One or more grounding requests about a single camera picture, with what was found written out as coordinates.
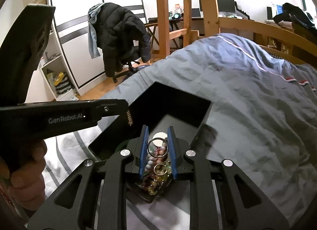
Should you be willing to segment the person's left hand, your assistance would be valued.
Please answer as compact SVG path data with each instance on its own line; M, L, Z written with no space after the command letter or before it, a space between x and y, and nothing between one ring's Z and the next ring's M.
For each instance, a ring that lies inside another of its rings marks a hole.
M24 209L35 211L44 203L45 182L42 172L46 167L46 153L46 143L41 140L32 147L32 160L13 173L1 160L1 195L8 205L16 202Z

